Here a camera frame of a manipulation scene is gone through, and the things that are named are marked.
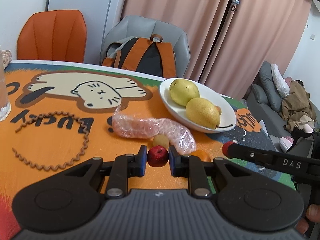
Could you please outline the person's right hand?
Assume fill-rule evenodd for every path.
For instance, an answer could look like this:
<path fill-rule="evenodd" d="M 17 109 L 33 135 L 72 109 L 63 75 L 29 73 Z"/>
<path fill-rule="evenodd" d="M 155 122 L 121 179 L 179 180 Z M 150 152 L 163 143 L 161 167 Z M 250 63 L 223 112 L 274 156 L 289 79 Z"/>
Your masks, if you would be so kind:
<path fill-rule="evenodd" d="M 320 222 L 319 205 L 315 205 L 315 204 L 310 205 L 306 212 L 306 218 L 311 222 L 319 223 Z M 309 224 L 304 218 L 301 218 L 298 224 L 296 225 L 297 231 L 300 232 L 301 234 L 306 233 L 308 228 L 309 228 Z"/>

